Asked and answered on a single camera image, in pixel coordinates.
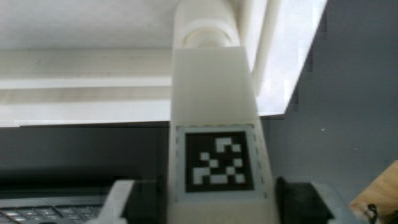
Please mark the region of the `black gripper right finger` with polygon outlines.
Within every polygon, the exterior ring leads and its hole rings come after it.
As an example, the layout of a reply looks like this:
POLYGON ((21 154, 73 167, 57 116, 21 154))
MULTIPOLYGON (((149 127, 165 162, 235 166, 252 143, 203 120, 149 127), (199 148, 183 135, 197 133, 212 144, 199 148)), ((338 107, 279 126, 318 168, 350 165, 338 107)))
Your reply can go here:
POLYGON ((336 188, 320 182, 276 180, 281 224, 355 224, 336 188))

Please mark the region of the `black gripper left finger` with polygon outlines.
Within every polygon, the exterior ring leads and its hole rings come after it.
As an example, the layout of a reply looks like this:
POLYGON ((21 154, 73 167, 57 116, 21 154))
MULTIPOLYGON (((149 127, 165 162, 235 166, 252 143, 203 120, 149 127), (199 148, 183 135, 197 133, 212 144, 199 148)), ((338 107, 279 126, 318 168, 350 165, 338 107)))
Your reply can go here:
POLYGON ((114 182, 96 223, 164 224, 164 187, 156 179, 114 182))

